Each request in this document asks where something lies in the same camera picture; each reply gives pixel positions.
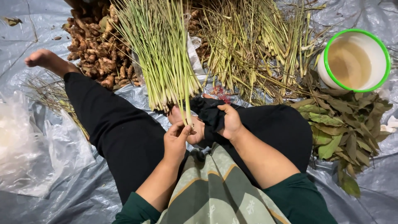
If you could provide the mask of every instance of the black pants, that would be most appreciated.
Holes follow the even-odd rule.
[[[130,193],[139,188],[163,158],[166,131],[146,112],[90,78],[80,73],[67,73],[64,80],[76,115],[90,135],[91,144],[106,159],[122,204],[125,204]],[[255,136],[279,150],[301,172],[306,172],[312,131],[295,109],[277,105],[240,107],[237,111],[242,123]],[[207,128],[205,139],[209,144],[215,141],[222,145],[251,183],[259,187],[228,140]]]

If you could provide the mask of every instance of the plastic tarp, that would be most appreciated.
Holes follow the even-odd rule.
[[[321,0],[328,6],[316,12],[313,19],[319,30],[322,25],[332,28],[329,34],[351,28],[365,29],[376,34],[387,46],[398,42],[398,10],[395,0]],[[21,86],[29,76],[46,78],[39,68],[29,69],[23,59],[40,48],[52,50],[66,58],[70,44],[68,34],[61,30],[70,16],[70,7],[62,0],[2,0],[0,16],[17,17],[22,24],[14,27],[0,21],[0,91],[11,95],[14,90],[29,92]],[[61,36],[61,40],[52,40]],[[387,91],[394,107],[382,119],[398,116],[397,73],[392,72]],[[164,128],[169,126],[164,116],[150,112],[147,97],[140,87],[126,86],[117,92],[136,107],[146,110]],[[61,119],[37,103],[29,108],[40,129],[44,120],[53,125]],[[308,169],[319,191],[323,194],[330,212],[341,223],[391,224],[398,220],[398,135],[392,134],[381,143],[381,154],[373,160],[373,166],[358,175],[362,191],[360,199],[345,194],[337,185],[335,164],[316,161],[315,168]],[[111,223],[121,210],[115,182],[105,160],[93,149],[97,165],[84,169],[80,174],[59,183],[45,198],[0,192],[0,223]]]

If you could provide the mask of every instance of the dark green shirt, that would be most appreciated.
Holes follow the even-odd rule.
[[[325,199],[306,174],[298,173],[264,189],[292,224],[337,224],[329,213]],[[161,213],[132,192],[113,224],[156,223]]]

